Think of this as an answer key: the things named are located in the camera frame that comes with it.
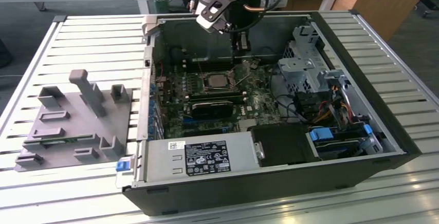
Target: aluminum slat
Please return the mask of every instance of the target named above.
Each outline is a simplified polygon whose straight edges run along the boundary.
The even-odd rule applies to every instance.
[[[374,39],[366,36],[340,36],[339,40],[342,43],[364,43],[364,42],[374,42]]]
[[[67,63],[88,63],[88,62],[111,62],[111,61],[132,61],[143,60],[143,52],[128,53],[100,53],[77,55],[59,55],[45,57],[44,64],[67,64]]]
[[[436,111],[435,106],[430,102],[411,102],[402,104],[390,104],[388,108],[391,109],[395,115],[419,113],[426,111]]]
[[[322,12],[320,15],[323,18],[352,18],[352,15],[346,12]]]
[[[359,24],[330,24],[332,30],[363,30],[364,28]]]
[[[52,48],[48,50],[47,55],[81,55],[89,53],[121,53],[135,51],[144,51],[144,44]]]
[[[140,24],[63,26],[61,32],[139,30]]]
[[[80,46],[104,46],[104,45],[123,45],[141,43],[141,36],[129,38],[101,38],[101,39],[75,39],[75,40],[56,40],[53,48],[61,47],[80,47]]]
[[[141,30],[96,31],[96,32],[64,32],[59,33],[56,40],[67,39],[97,39],[97,38],[123,38],[129,36],[143,36]]]
[[[439,123],[439,114],[424,113],[415,115],[400,115],[396,116],[396,119],[399,120],[403,126],[434,124],[434,123]]]
[[[143,68],[143,60],[127,61],[123,64],[120,62],[99,62],[99,63],[81,63],[81,64],[63,64],[60,65],[47,65],[39,70],[41,73],[69,73],[75,69],[87,69],[88,72],[93,71],[111,71],[111,70],[128,70]]]
[[[380,94],[418,90],[412,82],[374,84],[374,87]]]
[[[69,73],[55,73],[48,75],[39,75],[33,79],[33,84],[60,84],[69,83],[68,81]],[[89,82],[97,81],[113,81],[119,79],[136,79],[141,78],[141,70],[123,70],[123,71],[103,71],[103,72],[89,72],[87,80]]]
[[[71,25],[111,25],[111,24],[140,24],[143,18],[132,17],[132,18],[89,18],[81,20],[65,20],[64,26]]]
[[[351,18],[327,18],[324,19],[324,21],[330,24],[359,24],[359,22],[356,21],[356,19]]]
[[[367,78],[372,84],[408,81],[408,76],[404,73],[374,74],[367,75]]]
[[[370,35],[366,30],[336,30],[334,33],[336,36]]]

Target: small green circuit board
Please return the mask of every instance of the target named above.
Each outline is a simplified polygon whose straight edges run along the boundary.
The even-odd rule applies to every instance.
[[[207,89],[206,77],[208,75],[232,76],[228,83],[230,89]],[[161,109],[165,110],[164,131],[165,138],[180,138],[192,136],[199,131],[214,131],[218,133],[240,132],[239,121],[255,119],[256,124],[274,124],[282,122],[278,106],[267,88],[267,80],[271,74],[271,66],[252,65],[243,62],[231,71],[185,73],[173,72],[169,77],[168,86],[164,85]],[[204,95],[216,92],[246,92],[244,104],[234,105],[232,115],[227,118],[212,120],[194,120],[188,114],[188,105],[184,97]]]

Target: metal bracket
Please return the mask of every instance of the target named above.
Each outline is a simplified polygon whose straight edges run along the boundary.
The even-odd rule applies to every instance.
[[[148,36],[152,36],[155,33],[159,32],[159,25],[157,16],[148,15],[143,18],[141,22],[141,32],[143,32],[143,41],[148,40]]]
[[[67,16],[65,15],[56,15],[53,17],[52,22],[64,22],[67,20]]]
[[[212,23],[234,1],[235,0],[212,0],[204,7],[200,16]]]

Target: warning label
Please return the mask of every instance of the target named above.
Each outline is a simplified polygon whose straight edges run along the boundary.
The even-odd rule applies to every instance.
[[[231,171],[226,141],[187,144],[184,154],[188,176]]]

